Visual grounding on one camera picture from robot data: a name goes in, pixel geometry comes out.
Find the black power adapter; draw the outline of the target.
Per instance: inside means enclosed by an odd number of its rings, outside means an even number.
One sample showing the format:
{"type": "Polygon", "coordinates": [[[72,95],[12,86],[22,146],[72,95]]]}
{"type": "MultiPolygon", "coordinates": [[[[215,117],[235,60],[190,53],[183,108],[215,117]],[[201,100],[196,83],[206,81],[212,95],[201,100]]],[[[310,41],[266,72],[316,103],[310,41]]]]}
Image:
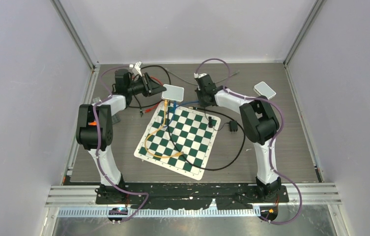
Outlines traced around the black power adapter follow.
{"type": "Polygon", "coordinates": [[[205,112],[212,112],[214,114],[221,115],[221,116],[224,116],[226,118],[229,118],[230,119],[230,121],[228,122],[229,132],[235,133],[235,132],[238,131],[238,122],[235,119],[231,118],[230,116],[225,115],[225,114],[220,113],[220,112],[216,112],[216,111],[212,111],[212,110],[207,110],[207,109],[205,109],[204,111],[205,112]]]}

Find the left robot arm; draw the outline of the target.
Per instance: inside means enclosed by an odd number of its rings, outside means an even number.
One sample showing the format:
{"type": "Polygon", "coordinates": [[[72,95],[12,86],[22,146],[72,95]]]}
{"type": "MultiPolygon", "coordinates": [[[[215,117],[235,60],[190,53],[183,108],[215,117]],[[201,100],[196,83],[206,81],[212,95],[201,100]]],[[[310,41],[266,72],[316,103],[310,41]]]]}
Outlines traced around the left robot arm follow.
{"type": "Polygon", "coordinates": [[[93,158],[100,175],[96,190],[116,204],[126,200],[131,192],[125,189],[121,171],[116,166],[112,141],[114,137],[113,116],[125,110],[135,95],[153,96],[166,91],[166,87],[152,79],[148,73],[119,69],[114,73],[115,83],[110,95],[93,104],[79,106],[76,141],[93,158]]]}

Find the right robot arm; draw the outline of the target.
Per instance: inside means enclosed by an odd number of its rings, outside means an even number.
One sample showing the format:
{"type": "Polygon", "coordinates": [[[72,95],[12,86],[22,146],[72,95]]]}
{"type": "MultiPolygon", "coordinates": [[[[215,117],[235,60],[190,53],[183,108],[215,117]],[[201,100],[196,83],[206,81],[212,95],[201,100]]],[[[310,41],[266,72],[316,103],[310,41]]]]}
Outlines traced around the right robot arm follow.
{"type": "Polygon", "coordinates": [[[195,92],[203,107],[223,107],[241,116],[245,135],[253,143],[256,152],[255,193],[258,199],[264,202],[271,201],[281,188],[281,178],[275,170],[273,140],[280,124],[269,103],[276,92],[265,82],[259,82],[254,86],[258,97],[248,97],[229,88],[216,86],[206,73],[195,73],[194,79],[197,82],[195,92]]]}

